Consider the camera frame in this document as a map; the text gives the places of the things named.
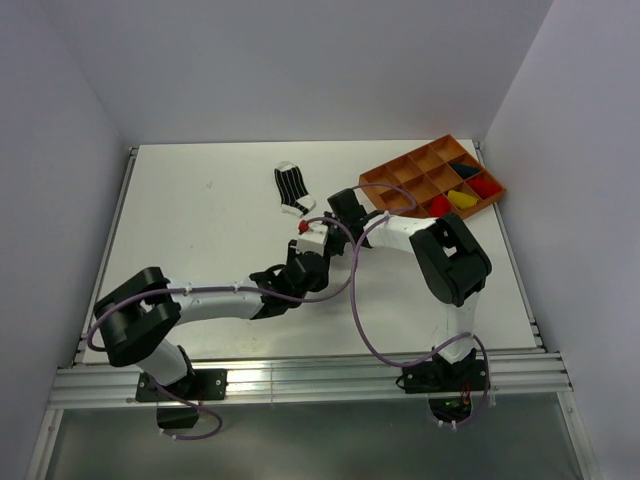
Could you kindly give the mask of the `black white striped sock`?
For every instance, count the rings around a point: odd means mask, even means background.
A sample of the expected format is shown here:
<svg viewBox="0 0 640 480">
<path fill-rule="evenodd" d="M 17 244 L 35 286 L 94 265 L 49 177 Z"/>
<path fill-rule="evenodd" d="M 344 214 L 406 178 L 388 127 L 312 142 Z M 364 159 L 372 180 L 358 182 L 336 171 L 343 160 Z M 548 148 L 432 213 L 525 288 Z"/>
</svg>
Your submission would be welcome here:
<svg viewBox="0 0 640 480">
<path fill-rule="evenodd" d="M 282 212 L 303 218 L 316 207 L 316 201 L 309 194 L 297 165 L 290 162 L 280 163 L 274 169 L 274 180 L 280 195 Z"/>
</svg>

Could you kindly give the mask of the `red Christmas sock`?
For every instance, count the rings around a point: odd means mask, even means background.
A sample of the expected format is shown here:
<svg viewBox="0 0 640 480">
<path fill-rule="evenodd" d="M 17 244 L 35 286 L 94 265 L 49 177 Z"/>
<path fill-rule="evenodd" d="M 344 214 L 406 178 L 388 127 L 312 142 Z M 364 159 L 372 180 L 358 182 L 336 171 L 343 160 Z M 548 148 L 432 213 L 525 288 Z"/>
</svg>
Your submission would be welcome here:
<svg viewBox="0 0 640 480">
<path fill-rule="evenodd" d="M 440 218 L 451 211 L 451 203 L 446 196 L 438 195 L 431 201 L 427 211 L 430 217 Z"/>
</svg>

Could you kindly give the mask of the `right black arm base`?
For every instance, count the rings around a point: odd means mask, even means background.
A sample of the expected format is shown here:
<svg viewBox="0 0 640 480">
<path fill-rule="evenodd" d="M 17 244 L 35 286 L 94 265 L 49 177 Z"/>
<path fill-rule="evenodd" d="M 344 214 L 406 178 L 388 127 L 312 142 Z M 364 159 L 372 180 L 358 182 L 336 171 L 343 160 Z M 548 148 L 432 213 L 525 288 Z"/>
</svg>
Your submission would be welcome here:
<svg viewBox="0 0 640 480">
<path fill-rule="evenodd" d="M 488 374 L 475 357 L 453 364 L 436 356 L 432 361 L 403 368 L 396 385 L 407 394 L 482 392 Z"/>
</svg>

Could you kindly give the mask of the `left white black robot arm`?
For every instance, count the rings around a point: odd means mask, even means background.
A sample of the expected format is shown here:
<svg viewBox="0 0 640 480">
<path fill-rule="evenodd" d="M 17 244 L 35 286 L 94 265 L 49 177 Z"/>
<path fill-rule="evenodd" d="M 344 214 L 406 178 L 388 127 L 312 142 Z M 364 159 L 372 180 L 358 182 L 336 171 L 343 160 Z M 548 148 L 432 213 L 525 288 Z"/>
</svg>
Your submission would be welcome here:
<svg viewBox="0 0 640 480">
<path fill-rule="evenodd" d="M 196 389 L 197 377 L 185 349 L 166 339 L 175 326 L 280 316 L 328 286 L 330 261 L 325 251 L 300 252 L 292 240 L 285 263 L 232 284 L 179 286 L 161 268 L 145 268 L 99 300 L 93 330 L 111 366 L 135 365 L 147 375 L 146 384 L 183 399 Z"/>
</svg>

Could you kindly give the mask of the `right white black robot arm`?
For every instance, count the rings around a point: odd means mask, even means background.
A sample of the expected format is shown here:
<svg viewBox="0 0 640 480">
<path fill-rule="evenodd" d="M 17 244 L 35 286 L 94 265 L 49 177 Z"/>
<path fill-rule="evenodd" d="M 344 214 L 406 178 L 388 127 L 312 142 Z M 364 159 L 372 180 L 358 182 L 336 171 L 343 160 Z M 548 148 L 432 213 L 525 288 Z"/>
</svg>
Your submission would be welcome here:
<svg viewBox="0 0 640 480">
<path fill-rule="evenodd" d="M 386 365 L 409 369 L 428 361 L 435 383 L 452 390 L 478 365 L 489 371 L 486 351 L 474 334 L 480 293 L 492 273 L 492 264 L 465 222 L 455 213 L 440 218 L 413 218 L 388 211 L 366 212 L 352 189 L 327 199 L 336 220 L 356 240 L 351 266 L 349 300 L 357 332 L 367 350 Z M 388 248 L 415 257 L 428 292 L 445 308 L 444 339 L 412 362 L 397 362 L 378 352 L 366 336 L 356 303 L 356 273 L 362 248 Z"/>
</svg>

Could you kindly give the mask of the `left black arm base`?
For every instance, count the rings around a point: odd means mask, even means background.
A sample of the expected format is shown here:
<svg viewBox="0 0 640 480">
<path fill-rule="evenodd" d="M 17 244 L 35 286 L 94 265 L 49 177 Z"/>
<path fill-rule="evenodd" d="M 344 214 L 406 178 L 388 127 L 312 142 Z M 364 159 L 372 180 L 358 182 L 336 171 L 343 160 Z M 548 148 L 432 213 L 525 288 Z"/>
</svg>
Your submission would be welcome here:
<svg viewBox="0 0 640 480">
<path fill-rule="evenodd" d="M 227 375 L 226 369 L 195 370 L 174 384 L 162 386 L 148 373 L 141 373 L 135 401 L 157 404 L 156 424 L 162 434 L 184 441 L 210 438 L 223 423 L 205 402 L 225 399 Z M 214 419 L 215 427 L 206 433 L 190 433 L 204 417 Z"/>
</svg>

